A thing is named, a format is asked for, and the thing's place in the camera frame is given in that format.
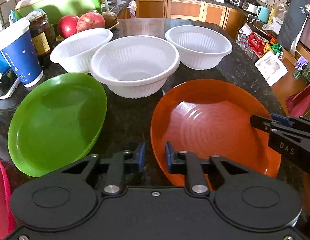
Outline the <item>orange plastic plate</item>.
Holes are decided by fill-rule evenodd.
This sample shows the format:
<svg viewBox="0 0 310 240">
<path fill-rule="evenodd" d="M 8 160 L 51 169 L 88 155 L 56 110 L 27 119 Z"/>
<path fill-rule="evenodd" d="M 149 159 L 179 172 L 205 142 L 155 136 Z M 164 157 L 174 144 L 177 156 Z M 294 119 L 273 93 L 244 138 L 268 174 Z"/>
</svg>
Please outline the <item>orange plastic plate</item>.
<svg viewBox="0 0 310 240">
<path fill-rule="evenodd" d="M 250 117 L 271 116 L 244 89 L 220 80 L 198 79 L 170 89 L 158 102 L 151 120 L 151 144 L 158 165 L 175 186 L 180 174 L 167 171 L 165 143 L 199 158 L 220 155 L 275 178 L 281 155 L 268 147 L 268 133 L 250 125 Z"/>
</svg>

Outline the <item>green plastic plate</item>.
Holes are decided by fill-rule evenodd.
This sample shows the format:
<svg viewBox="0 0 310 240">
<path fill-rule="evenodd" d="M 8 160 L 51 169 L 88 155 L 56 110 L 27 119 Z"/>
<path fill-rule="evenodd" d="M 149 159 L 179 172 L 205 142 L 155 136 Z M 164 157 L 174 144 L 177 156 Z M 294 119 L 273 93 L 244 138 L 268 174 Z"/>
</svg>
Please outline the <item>green plastic plate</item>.
<svg viewBox="0 0 310 240">
<path fill-rule="evenodd" d="M 17 107 L 8 131 L 10 157 L 21 172 L 41 177 L 86 156 L 102 130 L 107 96 L 86 74 L 52 77 Z"/>
</svg>

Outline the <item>white bowl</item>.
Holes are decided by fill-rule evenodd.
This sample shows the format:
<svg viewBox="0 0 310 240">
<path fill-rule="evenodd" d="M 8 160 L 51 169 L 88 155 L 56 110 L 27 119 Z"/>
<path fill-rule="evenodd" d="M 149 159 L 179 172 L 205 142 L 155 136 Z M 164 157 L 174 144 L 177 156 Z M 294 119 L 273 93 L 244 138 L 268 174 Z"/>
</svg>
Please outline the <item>white bowl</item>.
<svg viewBox="0 0 310 240">
<path fill-rule="evenodd" d="M 107 44 L 113 33 L 105 28 L 89 29 L 63 40 L 50 54 L 50 60 L 69 73 L 90 72 L 90 62 L 95 52 Z"/>
<path fill-rule="evenodd" d="M 138 99 L 160 90 L 180 64 L 178 50 L 149 35 L 121 37 L 93 55 L 90 73 L 118 96 Z"/>
<path fill-rule="evenodd" d="M 173 27 L 165 33 L 165 38 L 179 51 L 180 61 L 194 70 L 216 67 L 233 49 L 222 34 L 194 25 Z"/>
</svg>

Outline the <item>red plastic plate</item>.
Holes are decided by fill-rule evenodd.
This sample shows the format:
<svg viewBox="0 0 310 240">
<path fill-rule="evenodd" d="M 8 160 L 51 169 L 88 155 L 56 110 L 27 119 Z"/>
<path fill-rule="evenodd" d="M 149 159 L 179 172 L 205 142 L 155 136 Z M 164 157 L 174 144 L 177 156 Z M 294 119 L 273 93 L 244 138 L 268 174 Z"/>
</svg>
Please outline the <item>red plastic plate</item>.
<svg viewBox="0 0 310 240">
<path fill-rule="evenodd" d="M 15 227 L 15 220 L 10 210 L 10 197 L 9 180 L 0 161 L 0 239 L 4 239 Z"/>
</svg>

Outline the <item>red snack bag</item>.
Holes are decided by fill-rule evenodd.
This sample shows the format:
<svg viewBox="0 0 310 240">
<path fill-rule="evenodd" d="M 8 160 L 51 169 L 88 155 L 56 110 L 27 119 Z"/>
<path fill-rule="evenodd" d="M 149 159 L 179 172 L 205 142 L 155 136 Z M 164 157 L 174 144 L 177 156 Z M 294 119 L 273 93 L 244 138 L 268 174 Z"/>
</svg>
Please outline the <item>red snack bag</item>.
<svg viewBox="0 0 310 240">
<path fill-rule="evenodd" d="M 255 32 L 251 32 L 248 36 L 248 47 L 251 48 L 256 56 L 260 57 L 263 53 L 265 42 L 257 37 Z"/>
</svg>

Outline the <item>teal mug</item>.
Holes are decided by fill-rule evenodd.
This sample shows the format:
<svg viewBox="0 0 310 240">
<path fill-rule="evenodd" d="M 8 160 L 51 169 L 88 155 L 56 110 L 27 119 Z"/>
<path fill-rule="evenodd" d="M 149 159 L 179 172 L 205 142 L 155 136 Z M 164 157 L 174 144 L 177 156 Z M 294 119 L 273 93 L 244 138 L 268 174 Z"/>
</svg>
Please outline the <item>teal mug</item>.
<svg viewBox="0 0 310 240">
<path fill-rule="evenodd" d="M 257 7 L 256 14 L 260 22 L 267 23 L 270 15 L 270 10 L 260 5 Z"/>
</svg>

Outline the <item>dark hanging apron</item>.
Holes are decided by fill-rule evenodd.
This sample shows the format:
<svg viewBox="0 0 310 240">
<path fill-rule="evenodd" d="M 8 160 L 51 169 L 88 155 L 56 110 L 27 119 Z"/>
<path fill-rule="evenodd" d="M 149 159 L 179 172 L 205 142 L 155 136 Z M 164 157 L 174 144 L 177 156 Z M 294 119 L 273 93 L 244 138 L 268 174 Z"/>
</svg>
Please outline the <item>dark hanging apron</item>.
<svg viewBox="0 0 310 240">
<path fill-rule="evenodd" d="M 309 13 L 310 0 L 291 0 L 277 38 L 278 44 L 291 54 L 295 53 Z"/>
</svg>

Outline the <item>rice cooker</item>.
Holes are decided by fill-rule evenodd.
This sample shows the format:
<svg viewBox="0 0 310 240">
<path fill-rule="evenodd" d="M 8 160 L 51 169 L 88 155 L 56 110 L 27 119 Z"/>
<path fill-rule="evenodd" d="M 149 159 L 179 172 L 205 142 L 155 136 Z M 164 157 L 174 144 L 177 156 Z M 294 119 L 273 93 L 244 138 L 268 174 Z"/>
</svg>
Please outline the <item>rice cooker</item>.
<svg viewBox="0 0 310 240">
<path fill-rule="evenodd" d="M 244 11 L 247 11 L 251 14 L 256 15 L 258 6 L 260 6 L 260 4 L 258 3 L 257 0 L 244 0 L 243 5 L 242 5 L 242 9 Z"/>
</svg>

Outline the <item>white tray with items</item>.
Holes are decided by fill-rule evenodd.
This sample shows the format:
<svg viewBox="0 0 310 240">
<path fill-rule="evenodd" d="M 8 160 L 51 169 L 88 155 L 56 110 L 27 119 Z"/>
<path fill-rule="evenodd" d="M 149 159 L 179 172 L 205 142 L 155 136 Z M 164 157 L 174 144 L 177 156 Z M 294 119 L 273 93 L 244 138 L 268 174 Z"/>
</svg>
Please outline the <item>white tray with items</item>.
<svg viewBox="0 0 310 240">
<path fill-rule="evenodd" d="M 19 85 L 20 80 L 17 77 L 5 75 L 0 80 L 0 100 L 9 98 Z"/>
</svg>

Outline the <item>yellow fruit tray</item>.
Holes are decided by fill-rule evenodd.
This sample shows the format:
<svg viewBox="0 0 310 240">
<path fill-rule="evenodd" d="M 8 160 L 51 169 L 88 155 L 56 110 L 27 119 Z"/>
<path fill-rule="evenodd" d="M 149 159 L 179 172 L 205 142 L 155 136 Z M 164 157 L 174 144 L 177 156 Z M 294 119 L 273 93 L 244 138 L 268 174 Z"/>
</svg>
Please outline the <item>yellow fruit tray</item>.
<svg viewBox="0 0 310 240">
<path fill-rule="evenodd" d="M 119 24 L 119 22 L 117 21 L 116 24 L 114 24 L 113 26 L 111 26 L 109 28 L 109 30 L 113 30 L 116 28 L 116 26 Z M 59 42 L 59 41 L 63 41 L 64 38 L 61 35 L 56 36 L 55 41 Z"/>
</svg>

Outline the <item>kiwi fruit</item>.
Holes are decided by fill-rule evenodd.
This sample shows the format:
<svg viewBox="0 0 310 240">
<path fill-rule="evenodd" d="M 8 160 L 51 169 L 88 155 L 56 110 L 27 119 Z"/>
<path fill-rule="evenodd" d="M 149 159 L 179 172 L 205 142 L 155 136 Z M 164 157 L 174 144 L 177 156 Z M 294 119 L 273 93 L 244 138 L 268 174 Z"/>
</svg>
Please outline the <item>kiwi fruit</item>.
<svg viewBox="0 0 310 240">
<path fill-rule="evenodd" d="M 106 12 L 102 14 L 105 21 L 105 28 L 108 29 L 118 21 L 117 15 L 114 12 Z"/>
</svg>

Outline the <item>dark red apple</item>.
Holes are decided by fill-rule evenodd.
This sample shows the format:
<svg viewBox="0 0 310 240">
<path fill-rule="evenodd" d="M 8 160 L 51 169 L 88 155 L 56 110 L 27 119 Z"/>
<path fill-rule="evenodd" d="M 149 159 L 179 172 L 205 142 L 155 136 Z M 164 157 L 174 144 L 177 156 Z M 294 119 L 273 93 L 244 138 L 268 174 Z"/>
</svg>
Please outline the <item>dark red apple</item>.
<svg viewBox="0 0 310 240">
<path fill-rule="evenodd" d="M 76 15 L 67 15 L 63 16 L 58 25 L 57 32 L 63 38 L 68 38 L 77 33 L 76 25 L 79 20 L 79 16 Z"/>
</svg>

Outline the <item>blue paper coffee cup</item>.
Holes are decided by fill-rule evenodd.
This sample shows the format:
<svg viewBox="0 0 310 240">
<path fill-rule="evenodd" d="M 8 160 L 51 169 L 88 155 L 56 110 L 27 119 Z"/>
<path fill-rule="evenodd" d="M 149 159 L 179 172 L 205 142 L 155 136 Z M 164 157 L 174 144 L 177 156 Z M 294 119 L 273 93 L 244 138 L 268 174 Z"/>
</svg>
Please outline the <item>blue paper coffee cup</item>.
<svg viewBox="0 0 310 240">
<path fill-rule="evenodd" d="M 21 18 L 0 32 L 0 52 L 26 88 L 37 84 L 43 76 L 29 25 L 28 19 Z"/>
</svg>

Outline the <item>dark sauce jar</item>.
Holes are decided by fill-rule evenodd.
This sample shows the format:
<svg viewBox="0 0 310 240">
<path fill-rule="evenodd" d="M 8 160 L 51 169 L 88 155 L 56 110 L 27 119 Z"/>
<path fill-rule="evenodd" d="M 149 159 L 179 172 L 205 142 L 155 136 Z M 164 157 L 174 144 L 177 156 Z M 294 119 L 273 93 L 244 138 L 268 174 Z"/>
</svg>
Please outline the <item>dark sauce jar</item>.
<svg viewBox="0 0 310 240">
<path fill-rule="evenodd" d="M 25 17 L 29 22 L 32 42 L 38 57 L 45 57 L 52 49 L 50 23 L 44 10 L 36 9 Z"/>
</svg>

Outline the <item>green cutting board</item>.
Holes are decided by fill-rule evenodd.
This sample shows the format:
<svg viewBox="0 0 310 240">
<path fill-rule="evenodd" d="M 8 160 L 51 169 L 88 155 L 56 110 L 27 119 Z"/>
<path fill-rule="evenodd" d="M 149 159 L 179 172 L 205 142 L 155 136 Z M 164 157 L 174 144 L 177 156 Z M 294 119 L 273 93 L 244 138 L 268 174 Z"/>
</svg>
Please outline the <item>green cutting board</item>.
<svg viewBox="0 0 310 240">
<path fill-rule="evenodd" d="M 63 16 L 81 16 L 92 10 L 101 12 L 101 5 L 99 0 L 21 0 L 14 11 L 20 19 L 36 9 L 46 13 L 49 23 L 58 24 Z"/>
</svg>

